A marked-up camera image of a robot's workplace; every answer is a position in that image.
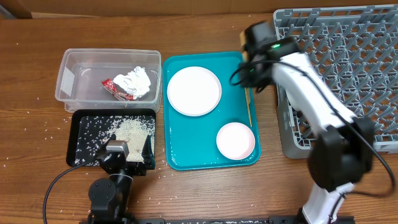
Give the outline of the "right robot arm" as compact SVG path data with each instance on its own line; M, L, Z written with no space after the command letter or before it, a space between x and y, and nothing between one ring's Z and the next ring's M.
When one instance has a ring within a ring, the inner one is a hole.
M372 169L371 120L358 118L331 92L293 37L277 39L268 23L258 22L239 39L244 63L235 73L238 84L257 92L271 84L284 88L317 139L307 159L314 181L307 202L296 216L271 218L270 223L353 223L337 213Z

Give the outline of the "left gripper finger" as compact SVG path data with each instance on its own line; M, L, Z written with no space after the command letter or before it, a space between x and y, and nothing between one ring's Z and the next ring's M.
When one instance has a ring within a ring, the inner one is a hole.
M155 169L155 159L154 153L152 152L151 136L146 137L144 147L142 148L141 156L143 158L143 164L145 169L154 170Z
M103 154L106 152L106 147L107 147L110 143L114 142L115 140L116 140L116 135L115 135L115 134L112 134L111 137L110 137L104 144L102 144L102 145L100 146L100 148L99 148L99 149L97 150L97 152L96 152L96 155L97 155L97 156L103 155Z

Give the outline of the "white napkin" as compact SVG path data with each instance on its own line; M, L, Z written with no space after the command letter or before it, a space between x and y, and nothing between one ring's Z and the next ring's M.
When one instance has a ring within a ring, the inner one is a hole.
M137 66L127 75L119 74L113 78L113 83L118 90L129 95L132 100L137 100L150 91L150 79L144 67Z

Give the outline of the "cooked rice pile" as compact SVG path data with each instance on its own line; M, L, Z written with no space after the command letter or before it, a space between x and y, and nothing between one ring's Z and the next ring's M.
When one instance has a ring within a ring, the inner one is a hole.
M147 137L154 147L155 118L141 116L84 116L79 122L76 144L75 165L90 161L112 135L117 140L126 141L128 162L142 162L142 151Z

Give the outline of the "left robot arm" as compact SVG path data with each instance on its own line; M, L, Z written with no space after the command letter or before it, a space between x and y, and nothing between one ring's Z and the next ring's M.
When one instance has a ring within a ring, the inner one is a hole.
M127 142L117 140L115 135L100 147L96 158L109 177L98 179L90 186L91 213L88 223L138 223L127 212L127 203L133 177L145 176L148 170L155 169L150 136L144 141L142 162L128 162L128 154Z

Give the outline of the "red snack wrapper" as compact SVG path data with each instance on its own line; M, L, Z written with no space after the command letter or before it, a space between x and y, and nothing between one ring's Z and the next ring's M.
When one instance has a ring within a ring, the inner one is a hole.
M134 101L132 95L128 94L119 85L115 84L112 79L106 79L101 82L102 86L120 101Z

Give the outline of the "pink bowl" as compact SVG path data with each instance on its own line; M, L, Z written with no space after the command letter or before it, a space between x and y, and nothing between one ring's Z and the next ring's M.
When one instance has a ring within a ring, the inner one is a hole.
M224 125L216 136L216 145L222 155L231 160L247 158L255 147L254 133L243 123Z

